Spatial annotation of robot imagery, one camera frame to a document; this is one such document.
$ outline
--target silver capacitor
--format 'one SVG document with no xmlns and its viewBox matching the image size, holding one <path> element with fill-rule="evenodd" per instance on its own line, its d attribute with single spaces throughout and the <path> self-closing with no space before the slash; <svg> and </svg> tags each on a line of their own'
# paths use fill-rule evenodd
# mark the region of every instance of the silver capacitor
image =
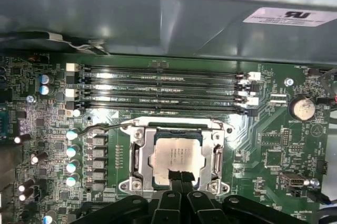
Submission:
<svg viewBox="0 0 337 224">
<path fill-rule="evenodd" d="M 51 75 L 47 75 L 47 74 L 42 74 L 38 80 L 40 81 L 40 83 L 42 85 L 47 85 L 47 84 L 51 84 L 52 82 L 54 82 L 54 78 Z"/>
<path fill-rule="evenodd" d="M 52 87 L 51 85 L 42 85 L 40 86 L 38 92 L 41 95 L 51 95 L 54 92 L 54 87 Z"/>
</svg>

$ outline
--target green circuit board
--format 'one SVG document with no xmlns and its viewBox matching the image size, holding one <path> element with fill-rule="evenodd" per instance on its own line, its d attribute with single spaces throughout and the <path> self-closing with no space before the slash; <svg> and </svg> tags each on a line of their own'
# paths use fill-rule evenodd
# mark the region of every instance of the green circuit board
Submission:
<svg viewBox="0 0 337 224">
<path fill-rule="evenodd" d="M 109 96 L 110 100 L 105 104 L 113 106 L 88 106 L 80 116 L 74 117 L 72 110 L 66 106 L 64 94 L 65 89 L 78 89 L 79 86 L 76 83 L 67 83 L 66 63 L 78 64 L 81 69 L 88 69 L 87 72 L 90 72 L 91 67 L 98 67 L 96 71 L 104 73 L 111 70 L 111 67 L 125 71 L 132 69 L 133 74 L 123 76 L 124 87 L 130 89 L 120 89 L 121 97 L 127 96 L 128 91 L 137 90 L 132 88 L 138 88 L 139 96 L 146 93 L 145 89 L 139 89 L 145 84 L 133 86 L 136 73 L 145 76 L 141 81 L 149 79 L 149 76 L 155 78 L 154 70 L 158 73 L 163 69 L 184 71 L 185 74 L 198 73 L 204 77 L 189 80 L 185 85 L 182 84 L 185 80 L 178 77 L 169 81 L 172 86 L 186 87 L 186 90 L 187 86 L 192 89 L 197 89 L 194 86 L 201 86 L 195 96 L 186 91 L 186 97 L 193 96 L 189 100 L 193 103 L 190 104 L 200 106 L 201 109 L 188 110 L 189 106 L 172 111 L 170 106 L 160 106 L 165 109 L 152 109 L 150 106 L 140 106 L 132 99 L 129 103 L 131 105 L 125 107 L 123 103 L 123 108 L 118 109 L 120 100 L 111 100 L 114 97 L 112 93 Z M 67 140 L 66 133 L 73 128 L 83 130 L 97 123 L 119 124 L 140 116 L 216 118 L 232 125 L 236 130 L 236 138 L 224 142 L 222 169 L 222 181 L 231 186 L 228 195 L 245 196 L 308 222 L 311 221 L 312 213 L 319 208 L 318 203 L 306 196 L 305 190 L 302 190 L 298 197 L 292 196 L 281 175 L 282 172 L 293 172 L 309 179 L 315 178 L 320 182 L 316 188 L 321 188 L 325 173 L 321 162 L 325 159 L 330 106 L 315 104 L 314 117 L 306 121 L 294 118 L 290 111 L 291 102 L 298 97 L 310 98 L 314 103 L 318 97 L 326 97 L 318 75 L 308 73 L 312 66 L 212 59 L 26 52 L 13 52 L 8 57 L 4 56 L 0 66 L 6 68 L 6 88 L 12 96 L 12 101 L 4 104 L 9 117 L 5 141 L 13 141 L 19 132 L 32 135 L 32 140 L 23 145 L 25 161 L 17 167 L 16 183 L 13 185 L 16 221 L 29 204 L 34 205 L 35 209 L 31 223 L 41 223 L 46 212 L 54 211 L 56 223 L 66 224 L 76 219 L 76 214 L 84 202 L 115 202 L 125 197 L 126 194 L 120 192 L 117 185 L 129 176 L 130 137 L 119 129 L 112 129 L 106 134 L 105 177 L 103 183 L 94 185 L 95 183 L 88 179 L 93 175 L 93 160 L 89 158 L 92 155 L 92 135 L 70 141 Z M 255 94 L 255 97 L 259 98 L 259 104 L 252 106 L 253 109 L 257 109 L 257 116 L 230 113 L 224 110 L 221 99 L 212 100 L 212 97 L 220 97 L 221 93 L 228 94 L 221 90 L 219 84 L 226 79 L 225 74 L 249 72 L 261 73 L 261 79 L 256 81 L 259 92 Z M 38 78 L 42 74 L 48 74 L 54 79 L 50 84 L 53 88 L 50 95 L 39 93 L 41 83 Z M 294 83 L 287 85 L 286 79 L 292 79 Z M 209 87 L 204 88 L 200 82 Z M 157 80 L 155 84 L 160 86 L 162 82 Z M 176 90 L 177 87 L 172 86 L 169 87 L 171 91 L 167 92 L 171 92 L 174 99 L 181 93 Z M 34 103 L 27 103 L 28 95 L 35 97 Z M 24 111 L 26 116 L 18 116 L 22 114 L 18 111 Z M 68 158 L 66 149 L 71 145 L 78 145 L 80 151 L 75 157 Z M 31 154 L 43 150 L 48 152 L 48 158 L 32 165 Z M 81 164 L 76 171 L 80 178 L 74 187 L 69 187 L 66 184 L 69 173 L 65 167 L 72 159 Z M 17 187 L 28 178 L 34 178 L 35 181 L 45 180 L 46 193 L 37 201 L 28 199 L 20 202 Z"/>
</svg>

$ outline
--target screw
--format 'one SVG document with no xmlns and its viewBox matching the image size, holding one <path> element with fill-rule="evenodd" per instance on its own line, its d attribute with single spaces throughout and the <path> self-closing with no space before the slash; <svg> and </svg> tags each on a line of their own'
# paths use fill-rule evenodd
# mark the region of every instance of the screw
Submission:
<svg viewBox="0 0 337 224">
<path fill-rule="evenodd" d="M 286 78 L 284 80 L 285 86 L 292 86 L 294 84 L 294 80 L 292 78 Z"/>
<path fill-rule="evenodd" d="M 135 138 L 140 140 L 143 137 L 143 132 L 139 129 L 135 132 Z"/>
<path fill-rule="evenodd" d="M 314 187 L 320 186 L 320 181 L 316 178 L 310 180 L 310 184 Z"/>
<path fill-rule="evenodd" d="M 200 197 L 202 196 L 202 194 L 201 194 L 200 192 L 195 192 L 195 193 L 193 194 L 193 196 L 194 196 L 195 198 L 200 198 Z"/>
<path fill-rule="evenodd" d="M 237 198 L 230 198 L 230 202 L 231 203 L 234 203 L 234 204 L 237 204 L 237 203 L 239 203 L 239 200 L 237 199 Z"/>
<path fill-rule="evenodd" d="M 140 183 L 139 181 L 133 181 L 132 182 L 132 189 L 134 190 L 139 190 L 142 187 L 142 183 Z"/>
<path fill-rule="evenodd" d="M 211 182 L 211 183 L 209 184 L 209 191 L 210 191 L 211 193 L 217 193 L 217 182 L 216 182 L 216 181 Z"/>
<path fill-rule="evenodd" d="M 221 190 L 222 190 L 223 192 L 227 192 L 227 191 L 228 191 L 228 187 L 227 187 L 227 186 L 223 186 L 223 187 L 221 188 Z"/>
<path fill-rule="evenodd" d="M 32 95 L 28 95 L 26 97 L 26 101 L 27 101 L 27 103 L 34 103 L 35 102 L 35 98 Z"/>
</svg>

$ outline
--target microchip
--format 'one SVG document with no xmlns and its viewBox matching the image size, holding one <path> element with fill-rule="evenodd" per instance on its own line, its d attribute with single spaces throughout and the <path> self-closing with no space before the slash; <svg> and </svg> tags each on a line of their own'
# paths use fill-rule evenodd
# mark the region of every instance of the microchip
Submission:
<svg viewBox="0 0 337 224">
<path fill-rule="evenodd" d="M 47 169 L 40 169 L 40 170 L 39 170 L 39 174 L 40 174 L 41 176 L 47 176 Z"/>
<path fill-rule="evenodd" d="M 26 111 L 16 111 L 16 118 L 18 118 L 18 119 L 26 119 L 27 118 Z"/>
<path fill-rule="evenodd" d="M 65 103 L 65 109 L 74 110 L 75 109 L 75 103 L 73 101 L 67 101 Z"/>
<path fill-rule="evenodd" d="M 60 207 L 57 211 L 59 215 L 65 215 L 67 214 L 67 208 L 66 207 Z"/>
<path fill-rule="evenodd" d="M 63 143 L 62 142 L 56 142 L 54 145 L 54 148 L 57 150 L 63 150 Z"/>
<path fill-rule="evenodd" d="M 282 152 L 268 150 L 265 157 L 264 166 L 266 168 L 280 167 L 282 162 Z"/>
<path fill-rule="evenodd" d="M 57 94 L 55 95 L 55 99 L 56 99 L 56 101 L 64 101 L 64 94 L 62 94 L 62 93 L 57 93 Z"/>
<path fill-rule="evenodd" d="M 21 68 L 19 67 L 13 67 L 12 68 L 13 75 L 21 75 Z"/>
<path fill-rule="evenodd" d="M 105 185 L 103 183 L 93 183 L 93 191 L 104 191 Z"/>
<path fill-rule="evenodd" d="M 43 127 L 44 126 L 44 119 L 36 119 L 35 121 L 37 127 Z"/>
<path fill-rule="evenodd" d="M 69 198 L 69 192 L 68 191 L 60 192 L 60 198 L 61 199 L 68 199 Z"/>
<path fill-rule="evenodd" d="M 60 109 L 60 110 L 57 111 L 57 114 L 58 115 L 65 115 L 65 111 Z"/>
<path fill-rule="evenodd" d="M 65 82 L 70 85 L 75 84 L 75 76 L 66 76 Z"/>
<path fill-rule="evenodd" d="M 153 167 L 154 182 L 159 186 L 170 184 L 168 170 L 193 173 L 196 180 L 193 183 L 196 185 L 205 158 L 201 155 L 199 140 L 167 137 L 157 139 L 150 164 Z"/>
<path fill-rule="evenodd" d="M 55 75 L 55 78 L 57 78 L 57 79 L 64 78 L 64 72 L 57 72 L 56 75 Z"/>
</svg>

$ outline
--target electrolytic capacitor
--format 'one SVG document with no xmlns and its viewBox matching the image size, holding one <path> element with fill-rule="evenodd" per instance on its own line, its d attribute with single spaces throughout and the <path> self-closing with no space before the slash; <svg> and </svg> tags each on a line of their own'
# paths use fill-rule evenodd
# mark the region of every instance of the electrolytic capacitor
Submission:
<svg viewBox="0 0 337 224">
<path fill-rule="evenodd" d="M 48 153 L 43 151 L 32 157 L 32 163 L 37 164 L 39 161 L 46 159 L 48 157 Z"/>
<path fill-rule="evenodd" d="M 67 164 L 66 170 L 69 173 L 74 173 L 79 166 L 80 162 L 78 160 L 72 160 L 69 164 Z"/>
<path fill-rule="evenodd" d="M 78 132 L 80 132 L 80 130 L 78 128 L 73 128 L 72 130 L 69 130 L 65 137 L 68 139 L 68 140 L 74 140 L 78 137 Z"/>
<path fill-rule="evenodd" d="M 74 157 L 79 151 L 80 147 L 74 144 L 67 148 L 66 154 L 68 157 Z"/>
<path fill-rule="evenodd" d="M 34 192 L 34 189 L 32 187 L 27 188 L 20 196 L 19 200 L 20 201 L 25 201 L 28 199 Z"/>
<path fill-rule="evenodd" d="M 72 187 L 78 182 L 79 179 L 80 179 L 79 174 L 73 173 L 70 175 L 70 177 L 67 178 L 65 183 L 67 184 L 67 186 Z"/>
<path fill-rule="evenodd" d="M 22 144 L 25 141 L 29 141 L 32 139 L 32 136 L 30 134 L 24 134 L 24 135 L 20 135 L 14 138 L 14 142 L 16 144 Z"/>
<path fill-rule="evenodd" d="M 43 217 L 43 224 L 52 224 L 54 220 L 56 220 L 56 212 L 50 210 Z"/>
<path fill-rule="evenodd" d="M 38 91 L 41 95 L 51 95 L 54 92 L 54 87 L 51 85 L 42 85 Z"/>
<path fill-rule="evenodd" d="M 81 115 L 82 115 L 82 111 L 81 111 L 81 110 L 75 109 L 75 110 L 73 111 L 73 116 L 74 116 L 74 117 L 79 117 L 79 116 L 81 116 Z"/>
<path fill-rule="evenodd" d="M 26 189 L 28 189 L 29 187 L 33 186 L 34 183 L 35 183 L 35 181 L 30 178 L 30 179 L 24 181 L 21 185 L 19 185 L 18 190 L 20 192 L 24 192 Z"/>
<path fill-rule="evenodd" d="M 41 84 L 43 85 L 47 85 L 47 84 L 51 84 L 52 82 L 54 82 L 54 78 L 51 75 L 47 75 L 47 74 L 43 74 L 41 75 L 38 80 L 40 81 Z"/>
</svg>

